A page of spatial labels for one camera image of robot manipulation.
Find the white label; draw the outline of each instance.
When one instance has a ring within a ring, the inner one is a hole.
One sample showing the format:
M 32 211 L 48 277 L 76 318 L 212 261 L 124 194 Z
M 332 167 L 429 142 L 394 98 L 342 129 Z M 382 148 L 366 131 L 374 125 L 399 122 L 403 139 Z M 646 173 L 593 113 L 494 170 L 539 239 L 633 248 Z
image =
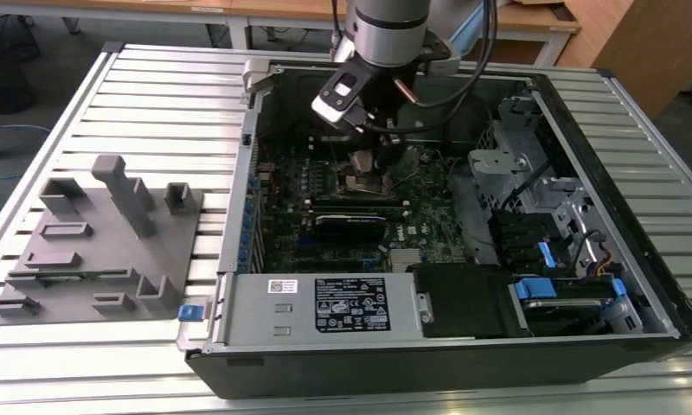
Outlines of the white label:
M 575 28 L 565 28 L 563 26 L 551 26 L 550 31 L 551 32 L 577 32 L 578 30 Z
M 298 293 L 298 280 L 296 279 L 271 279 L 270 294 L 296 294 Z
M 192 7 L 192 11 L 204 11 L 206 13 L 223 13 L 223 9 L 218 7 Z

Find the slotted aluminum surface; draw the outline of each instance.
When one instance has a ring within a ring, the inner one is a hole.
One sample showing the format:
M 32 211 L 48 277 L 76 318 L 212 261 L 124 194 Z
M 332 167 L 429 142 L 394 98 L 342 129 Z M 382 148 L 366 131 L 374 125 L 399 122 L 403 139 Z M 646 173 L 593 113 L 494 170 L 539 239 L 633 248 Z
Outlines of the slotted aluminum surface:
M 40 184 L 52 176 L 96 185 L 91 161 L 112 152 L 150 187 L 188 182 L 206 190 L 186 293 L 212 293 L 244 115 L 242 72 L 256 56 L 274 57 L 139 45 L 100 56 L 0 215 L 0 291 L 39 222 Z M 327 60 L 319 54 L 278 57 Z M 614 80 L 583 69 L 543 71 L 692 300 L 691 173 Z M 0 327 L 0 413 L 692 413 L 692 353 L 585 385 L 226 401 L 184 364 L 179 328 L 178 321 Z

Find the blue tab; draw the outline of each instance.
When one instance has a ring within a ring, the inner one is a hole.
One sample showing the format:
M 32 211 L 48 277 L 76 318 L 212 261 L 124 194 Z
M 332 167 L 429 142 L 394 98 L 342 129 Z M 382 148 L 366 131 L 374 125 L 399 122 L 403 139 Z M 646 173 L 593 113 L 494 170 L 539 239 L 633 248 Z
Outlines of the blue tab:
M 515 283 L 518 298 L 522 300 L 533 298 L 557 298 L 557 290 L 551 278 L 523 278 Z
M 629 294 L 629 290 L 626 289 L 626 285 L 623 284 L 623 280 L 621 278 L 615 278 L 613 280 L 613 289 L 615 290 L 615 294 L 619 297 Z
M 554 260 L 554 255 L 551 255 L 550 244 L 547 244 L 546 242 L 539 242 L 539 248 L 542 248 L 546 266 L 549 266 L 550 268 L 557 268 L 557 261 Z
M 176 319 L 180 322 L 202 322 L 206 319 L 206 306 L 186 304 L 180 306 L 180 312 Z
M 518 298 L 522 300 L 526 300 L 531 297 L 531 294 L 529 293 L 529 289 L 526 288 L 526 285 L 523 283 L 515 283 L 517 286 L 517 294 Z

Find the power supply label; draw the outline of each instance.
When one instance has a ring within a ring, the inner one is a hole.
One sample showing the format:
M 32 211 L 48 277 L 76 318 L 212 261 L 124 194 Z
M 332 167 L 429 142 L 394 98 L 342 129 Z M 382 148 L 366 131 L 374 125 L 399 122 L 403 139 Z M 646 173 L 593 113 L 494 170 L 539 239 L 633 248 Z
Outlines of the power supply label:
M 389 331 L 385 278 L 316 279 L 315 328 L 322 333 Z

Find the green circuit board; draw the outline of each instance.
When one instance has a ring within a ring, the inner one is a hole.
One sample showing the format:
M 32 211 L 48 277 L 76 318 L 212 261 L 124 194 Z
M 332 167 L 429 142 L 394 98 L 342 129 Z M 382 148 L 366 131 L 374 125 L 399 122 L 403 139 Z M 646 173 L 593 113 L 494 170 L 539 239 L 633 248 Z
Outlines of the green circuit board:
M 386 272 L 393 268 L 390 252 L 410 248 L 418 250 L 421 261 L 466 261 L 449 191 L 457 161 L 411 146 L 390 173 L 374 180 L 378 184 L 362 186 L 361 179 L 344 174 L 350 162 L 335 151 L 319 156 L 291 147 L 267 153 L 271 159 L 259 167 L 268 179 L 262 222 L 267 273 Z M 323 215 L 385 218 L 385 232 L 366 243 L 323 243 L 312 230 Z

